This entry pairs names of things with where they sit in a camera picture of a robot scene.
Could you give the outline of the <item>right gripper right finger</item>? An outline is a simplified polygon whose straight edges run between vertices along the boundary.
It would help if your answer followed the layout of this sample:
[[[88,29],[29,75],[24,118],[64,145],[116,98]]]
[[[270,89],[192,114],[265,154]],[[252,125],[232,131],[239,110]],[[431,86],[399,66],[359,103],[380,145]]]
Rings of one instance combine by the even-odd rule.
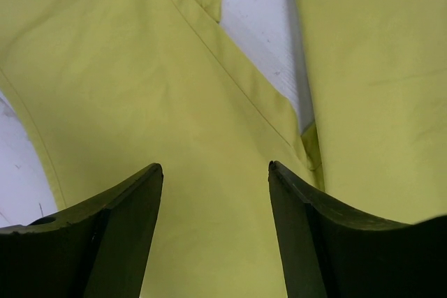
[[[269,191],[289,297],[445,297],[446,217],[404,224],[309,185],[278,161]]]

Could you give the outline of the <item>yellow trousers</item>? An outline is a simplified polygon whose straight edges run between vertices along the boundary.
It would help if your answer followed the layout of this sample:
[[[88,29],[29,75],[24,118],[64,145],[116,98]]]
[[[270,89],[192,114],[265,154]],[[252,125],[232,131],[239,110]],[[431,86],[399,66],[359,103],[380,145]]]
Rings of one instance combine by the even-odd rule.
[[[304,132],[221,2],[1,0],[1,91],[57,206],[162,165],[144,297],[286,296],[271,161],[375,216],[446,213],[446,0],[294,0]]]

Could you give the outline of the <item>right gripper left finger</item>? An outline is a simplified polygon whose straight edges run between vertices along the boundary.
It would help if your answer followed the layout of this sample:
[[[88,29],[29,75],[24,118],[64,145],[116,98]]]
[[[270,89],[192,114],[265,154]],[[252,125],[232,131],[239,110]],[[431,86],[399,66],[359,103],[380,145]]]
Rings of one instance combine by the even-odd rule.
[[[29,225],[1,229],[2,297],[139,297],[161,203],[151,164]]]

